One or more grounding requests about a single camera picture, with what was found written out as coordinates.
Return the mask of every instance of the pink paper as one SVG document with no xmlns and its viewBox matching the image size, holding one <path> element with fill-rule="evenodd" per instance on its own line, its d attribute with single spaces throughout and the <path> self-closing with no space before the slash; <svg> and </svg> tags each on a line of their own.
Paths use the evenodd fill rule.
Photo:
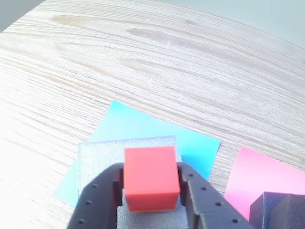
<svg viewBox="0 0 305 229">
<path fill-rule="evenodd" d="M 242 148 L 233 165 L 225 199 L 249 220 L 250 205 L 265 191 L 305 195 L 305 172 Z"/>
</svg>

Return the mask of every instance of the wooden table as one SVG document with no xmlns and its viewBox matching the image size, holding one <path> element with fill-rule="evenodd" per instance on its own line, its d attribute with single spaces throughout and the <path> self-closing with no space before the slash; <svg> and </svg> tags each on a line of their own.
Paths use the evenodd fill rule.
<svg viewBox="0 0 305 229">
<path fill-rule="evenodd" d="M 305 169 L 305 50 L 152 0 L 47 0 L 0 34 L 0 202 L 10 228 L 65 228 L 53 192 L 113 99 Z"/>
</svg>

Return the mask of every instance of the dark navy block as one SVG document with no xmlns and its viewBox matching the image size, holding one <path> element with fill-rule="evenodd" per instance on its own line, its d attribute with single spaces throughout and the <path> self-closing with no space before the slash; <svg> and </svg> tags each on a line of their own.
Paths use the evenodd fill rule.
<svg viewBox="0 0 305 229">
<path fill-rule="evenodd" d="M 269 229 L 305 229 L 305 196 L 287 195 L 271 210 Z"/>
<path fill-rule="evenodd" d="M 251 206 L 249 222 L 256 229 L 269 229 L 270 211 L 288 194 L 264 192 Z"/>
</svg>

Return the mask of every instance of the black object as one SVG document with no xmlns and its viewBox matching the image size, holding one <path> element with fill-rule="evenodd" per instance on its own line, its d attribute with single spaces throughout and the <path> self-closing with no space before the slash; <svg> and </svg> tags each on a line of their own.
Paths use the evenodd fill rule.
<svg viewBox="0 0 305 229">
<path fill-rule="evenodd" d="M 254 229 L 192 167 L 178 163 L 178 173 L 189 229 Z M 123 164 L 104 170 L 83 190 L 68 229 L 116 229 L 122 188 Z"/>
<path fill-rule="evenodd" d="M 256 229 L 269 229 L 271 210 L 288 194 L 264 192 L 251 206 L 249 222 Z"/>
<path fill-rule="evenodd" d="M 269 229 L 304 229 L 305 196 L 288 194 L 271 210 Z"/>
</svg>

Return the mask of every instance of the red block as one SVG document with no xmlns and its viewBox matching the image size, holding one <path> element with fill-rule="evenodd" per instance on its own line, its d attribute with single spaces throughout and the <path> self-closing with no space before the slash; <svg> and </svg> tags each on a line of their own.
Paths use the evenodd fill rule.
<svg viewBox="0 0 305 229">
<path fill-rule="evenodd" d="M 125 149 L 124 189 L 129 211 L 175 209 L 180 193 L 175 148 Z"/>
</svg>

